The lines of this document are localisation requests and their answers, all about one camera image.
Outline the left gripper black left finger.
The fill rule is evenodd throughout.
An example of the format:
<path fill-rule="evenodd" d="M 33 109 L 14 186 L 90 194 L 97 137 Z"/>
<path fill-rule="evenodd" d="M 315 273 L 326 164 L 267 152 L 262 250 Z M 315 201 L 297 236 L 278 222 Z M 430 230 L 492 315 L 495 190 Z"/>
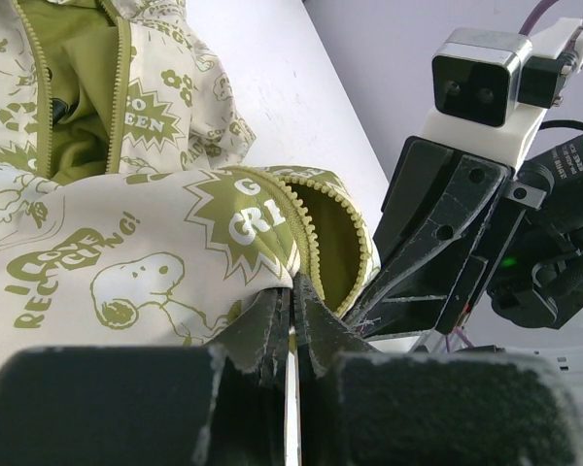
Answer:
<path fill-rule="evenodd" d="M 281 465 L 291 293 L 201 347 L 45 347 L 0 369 L 0 465 Z"/>

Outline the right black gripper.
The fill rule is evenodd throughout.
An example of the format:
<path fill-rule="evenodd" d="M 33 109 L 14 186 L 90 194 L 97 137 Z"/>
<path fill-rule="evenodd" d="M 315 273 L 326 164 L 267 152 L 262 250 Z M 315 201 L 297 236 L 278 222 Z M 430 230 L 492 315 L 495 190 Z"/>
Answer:
<path fill-rule="evenodd" d="M 345 317 L 364 338 L 430 330 L 449 302 L 511 174 L 464 155 L 449 179 L 455 154 L 416 136 L 404 143 L 373 234 L 386 263 Z M 545 196 L 487 293 L 493 311 L 520 327 L 560 329 L 583 309 L 583 133 L 526 161 L 517 180 Z"/>

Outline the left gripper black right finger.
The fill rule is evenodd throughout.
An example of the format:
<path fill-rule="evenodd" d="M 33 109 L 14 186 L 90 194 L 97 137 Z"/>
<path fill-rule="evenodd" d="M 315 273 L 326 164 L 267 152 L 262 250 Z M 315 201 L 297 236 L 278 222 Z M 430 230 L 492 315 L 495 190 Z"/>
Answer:
<path fill-rule="evenodd" d="M 385 353 L 293 280 L 305 465 L 583 465 L 583 417 L 534 356 Z"/>

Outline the cream green-printed hooded jacket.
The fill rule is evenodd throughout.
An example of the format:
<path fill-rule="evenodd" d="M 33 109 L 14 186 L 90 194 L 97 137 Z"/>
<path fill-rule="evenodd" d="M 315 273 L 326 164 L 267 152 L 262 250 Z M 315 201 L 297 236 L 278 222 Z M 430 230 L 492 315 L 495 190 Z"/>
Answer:
<path fill-rule="evenodd" d="M 200 345 L 306 274 L 345 315 L 380 268 L 339 178 L 252 168 L 182 1 L 0 1 L 0 360 Z"/>

